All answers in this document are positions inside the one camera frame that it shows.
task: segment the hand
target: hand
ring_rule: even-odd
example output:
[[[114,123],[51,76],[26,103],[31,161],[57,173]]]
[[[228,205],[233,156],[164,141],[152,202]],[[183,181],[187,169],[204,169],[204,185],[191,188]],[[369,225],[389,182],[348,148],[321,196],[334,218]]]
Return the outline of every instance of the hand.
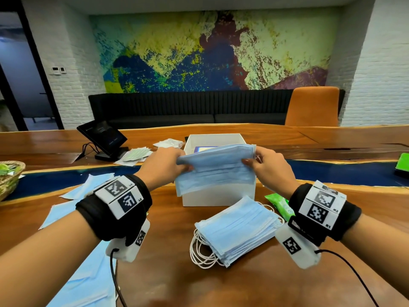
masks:
[[[243,159],[243,164],[253,168],[263,185],[289,200],[300,184],[283,154],[258,146],[256,155],[260,161]]]
[[[160,147],[145,160],[135,175],[152,191],[173,182],[182,172],[193,169],[190,165],[176,164],[176,159],[183,155],[185,152],[181,149]]]

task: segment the wooden tabletop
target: wooden tabletop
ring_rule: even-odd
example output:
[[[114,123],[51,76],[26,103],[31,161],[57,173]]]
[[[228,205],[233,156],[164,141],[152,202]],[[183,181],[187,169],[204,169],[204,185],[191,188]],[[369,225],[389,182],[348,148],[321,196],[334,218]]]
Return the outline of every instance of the wooden tabletop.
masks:
[[[407,126],[370,128],[294,128],[259,124],[190,125],[124,130],[131,148],[160,140],[184,140],[189,134],[241,133],[247,143],[281,149],[308,159],[396,159],[408,146]],[[76,130],[0,133],[0,160],[13,158],[28,169],[78,165],[72,153],[87,142]],[[80,165],[97,164],[90,157]],[[409,232],[407,192],[372,187],[338,188],[364,213]],[[271,191],[256,187],[256,200],[267,203]],[[194,223],[225,207],[183,207],[174,186],[152,192],[151,228],[133,263],[119,262],[118,282],[129,307],[162,306],[372,306],[353,272],[339,258],[323,254],[319,265],[299,269],[271,239],[230,268],[202,270],[189,256]],[[0,206],[0,254],[35,233],[58,196]],[[408,301],[341,243],[327,238],[321,246],[340,253],[361,275],[380,306],[409,306]]]

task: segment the wristband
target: wristband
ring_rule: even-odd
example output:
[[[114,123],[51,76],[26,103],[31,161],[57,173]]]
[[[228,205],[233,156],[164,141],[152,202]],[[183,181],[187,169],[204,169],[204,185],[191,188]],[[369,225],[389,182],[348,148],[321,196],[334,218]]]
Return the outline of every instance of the wristband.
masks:
[[[335,241],[361,216],[361,208],[346,200],[346,195],[316,181],[303,184],[289,200],[295,216],[289,226],[319,246],[329,236]]]
[[[146,220],[152,198],[145,183],[135,175],[115,177],[79,201],[76,209],[101,240],[126,237],[133,243]]]

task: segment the sofa backrest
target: sofa backrest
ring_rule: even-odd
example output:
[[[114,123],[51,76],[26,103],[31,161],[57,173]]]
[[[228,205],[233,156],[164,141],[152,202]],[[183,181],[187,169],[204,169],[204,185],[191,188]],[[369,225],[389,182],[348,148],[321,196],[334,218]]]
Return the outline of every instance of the sofa backrest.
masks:
[[[292,91],[152,92],[88,98],[96,120],[111,120],[126,116],[287,113]]]

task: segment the black door frame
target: black door frame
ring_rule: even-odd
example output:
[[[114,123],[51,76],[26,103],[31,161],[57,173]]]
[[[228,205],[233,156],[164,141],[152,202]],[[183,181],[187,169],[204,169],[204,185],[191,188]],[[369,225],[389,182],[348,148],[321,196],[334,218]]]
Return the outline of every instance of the black door frame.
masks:
[[[25,14],[22,1],[21,0],[0,0],[0,12],[16,12],[18,14],[21,25],[23,26],[24,34],[28,41],[28,45],[30,46],[31,53],[33,54],[34,62],[36,63],[38,73],[40,74],[41,82],[43,83],[45,93],[47,94],[48,102],[51,106],[51,111],[53,112],[55,122],[57,123],[58,129],[64,129],[64,125],[63,125],[63,122],[61,121],[60,113],[55,103],[54,95],[52,93],[50,84],[47,79],[47,74],[41,62],[41,58],[38,53],[36,43],[34,42],[33,34],[31,33],[30,25],[29,25],[27,16]],[[1,89],[2,89],[4,99],[6,100],[10,113],[13,115],[13,119],[14,119],[14,122],[16,123],[18,130],[27,130],[27,126],[25,125],[25,122],[23,120],[23,115],[21,114],[20,109],[18,108],[18,104],[16,102],[16,99],[13,96],[12,90],[10,89],[10,85],[7,82],[7,79],[6,79],[6,76],[4,75],[3,70],[0,70],[0,83],[2,86]]]

